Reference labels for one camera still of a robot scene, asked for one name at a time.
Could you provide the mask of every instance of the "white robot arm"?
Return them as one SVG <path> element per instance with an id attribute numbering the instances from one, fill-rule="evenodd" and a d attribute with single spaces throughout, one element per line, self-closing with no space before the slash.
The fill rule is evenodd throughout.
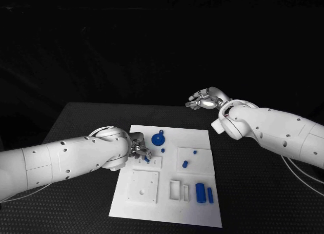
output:
<path id="1" fill-rule="evenodd" d="M 186 107 L 217 108 L 218 119 L 211 126 L 218 134 L 225 131 L 236 140 L 251 137 L 264 149 L 324 169 L 322 125 L 290 113 L 230 99 L 215 87 L 199 90 L 189 97 Z"/>
<path id="2" fill-rule="evenodd" d="M 100 167 L 116 171 L 133 156 L 152 158 L 143 134 L 127 134 L 113 126 L 95 130 L 90 136 L 0 152 L 0 202 L 25 190 Z"/>

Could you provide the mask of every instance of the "dark wall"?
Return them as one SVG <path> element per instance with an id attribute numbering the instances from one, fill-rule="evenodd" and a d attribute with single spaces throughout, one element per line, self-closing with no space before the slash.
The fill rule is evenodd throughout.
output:
<path id="1" fill-rule="evenodd" d="M 311 18 L 0 8 L 6 149 L 42 142 L 71 101 L 182 106 L 210 86 L 324 124 L 324 17 Z"/>

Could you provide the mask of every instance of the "black table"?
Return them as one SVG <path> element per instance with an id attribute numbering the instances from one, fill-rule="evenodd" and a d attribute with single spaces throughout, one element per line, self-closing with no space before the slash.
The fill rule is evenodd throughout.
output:
<path id="1" fill-rule="evenodd" d="M 132 124 L 208 130 L 223 229 L 108 217 L 119 171 L 98 169 L 3 203 L 0 233 L 324 233 L 324 198 L 253 139 L 236 141 L 215 133 L 215 119 L 217 111 L 202 108 L 69 103 L 43 143 L 85 136 L 108 125 L 126 131 Z"/>

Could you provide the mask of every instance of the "small blue part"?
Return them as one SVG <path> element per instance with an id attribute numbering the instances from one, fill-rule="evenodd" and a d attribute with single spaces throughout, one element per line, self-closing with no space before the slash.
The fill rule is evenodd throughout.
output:
<path id="1" fill-rule="evenodd" d="M 145 156 L 145 161 L 146 161 L 146 162 L 150 162 L 150 160 L 147 159 L 147 157 L 146 157 L 146 156 Z"/>
<path id="2" fill-rule="evenodd" d="M 188 161 L 184 161 L 182 167 L 184 167 L 184 168 L 188 167 Z"/>
<path id="3" fill-rule="evenodd" d="M 156 133 L 152 137 L 152 143 L 156 145 L 156 146 L 160 146 L 163 145 L 163 142 L 165 142 L 165 138 L 163 138 L 163 130 L 160 130 L 159 133 Z"/>
<path id="4" fill-rule="evenodd" d="M 210 203 L 214 203 L 214 198 L 212 198 L 212 190 L 208 188 L 208 198 L 210 198 Z"/>
<path id="5" fill-rule="evenodd" d="M 198 203 L 207 202 L 204 184 L 201 183 L 195 184 L 195 196 Z"/>

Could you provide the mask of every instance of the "table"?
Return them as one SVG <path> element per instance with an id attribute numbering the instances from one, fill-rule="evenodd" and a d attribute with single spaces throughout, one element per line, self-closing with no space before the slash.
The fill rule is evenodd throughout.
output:
<path id="1" fill-rule="evenodd" d="M 119 171 L 98 169 L 3 203 L 0 233 L 324 233 L 324 198 L 253 139 L 237 141 L 215 133 L 215 119 L 217 111 L 202 108 L 71 102 L 43 143 L 84 136 L 108 125 L 126 131 L 132 124 L 208 130 L 223 229 L 108 217 Z"/>

